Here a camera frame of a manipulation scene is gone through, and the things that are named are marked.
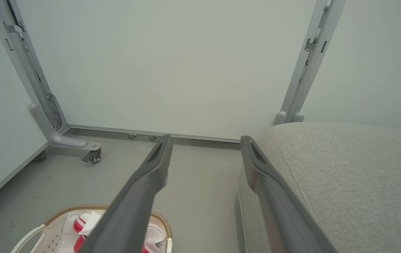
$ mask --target gray fabric sofa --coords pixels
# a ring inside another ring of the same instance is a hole
[[[338,252],[401,252],[401,129],[289,123],[258,145]],[[271,252],[244,171],[237,199],[245,251]]]

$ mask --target red cloth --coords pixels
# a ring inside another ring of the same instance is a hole
[[[82,215],[80,215],[79,218],[77,218],[77,220],[74,221],[74,226],[72,226],[72,228],[74,229],[74,231],[76,231],[78,233],[85,226],[86,222],[87,221],[82,219]]]
[[[147,249],[144,248],[144,245],[143,245],[143,251],[141,251],[141,253],[149,253],[149,251],[147,251]]]
[[[79,250],[79,248],[82,247],[82,243],[84,243],[84,242],[85,242],[85,238],[83,237],[83,235],[81,235],[77,239],[77,241],[75,241],[74,248],[73,248],[74,252],[77,252]]]

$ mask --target gray floor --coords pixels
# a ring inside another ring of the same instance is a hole
[[[31,229],[70,205],[110,203],[154,146],[146,136],[76,130],[102,143],[102,160],[48,148],[0,190],[0,252],[10,252]],[[234,201],[242,166],[237,144],[175,139],[168,183],[153,210],[173,229],[173,252],[238,252]]]

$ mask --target laundry basket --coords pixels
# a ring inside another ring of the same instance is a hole
[[[38,226],[28,234],[26,234],[11,253],[20,252],[21,248],[32,238],[34,235],[41,233],[41,237],[35,244],[31,253],[56,253],[59,248],[61,235],[64,232],[64,224],[68,215],[72,213],[89,213],[96,211],[100,214],[109,208],[109,205],[76,205],[65,208],[59,211],[48,219],[44,224]],[[166,253],[172,252],[172,232],[168,221],[159,213],[152,212],[150,219],[166,233]]]

